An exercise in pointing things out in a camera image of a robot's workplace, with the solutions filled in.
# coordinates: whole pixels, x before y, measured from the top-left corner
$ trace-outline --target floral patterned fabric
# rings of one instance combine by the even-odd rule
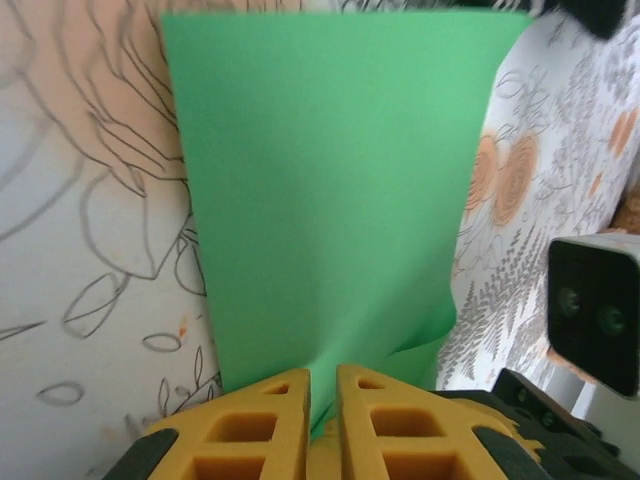
[[[221,392],[159,12],[331,2],[0,0],[0,477],[101,478]],[[639,20],[603,44],[543,18],[498,72],[441,386],[548,377],[545,249],[613,213],[640,144]]]

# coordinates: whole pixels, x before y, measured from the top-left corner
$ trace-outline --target green paper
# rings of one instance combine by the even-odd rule
[[[488,96],[529,23],[164,18],[226,391],[308,367],[320,427],[339,363],[433,383]]]

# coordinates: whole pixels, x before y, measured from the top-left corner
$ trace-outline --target yellow 3d-printed part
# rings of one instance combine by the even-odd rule
[[[338,415],[310,447],[302,369],[159,422],[147,434],[178,438],[150,480],[507,480],[472,430],[514,438],[499,416],[358,366],[337,382]]]

